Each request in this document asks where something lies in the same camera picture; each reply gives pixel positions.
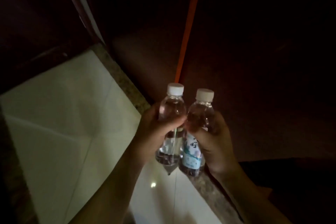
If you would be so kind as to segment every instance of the bottle label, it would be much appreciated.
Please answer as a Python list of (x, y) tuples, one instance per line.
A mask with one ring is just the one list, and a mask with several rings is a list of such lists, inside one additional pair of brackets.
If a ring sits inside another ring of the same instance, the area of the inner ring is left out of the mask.
[(187, 132), (187, 141), (183, 149), (182, 164), (191, 169), (199, 169), (202, 161), (202, 153), (198, 147), (198, 141)]

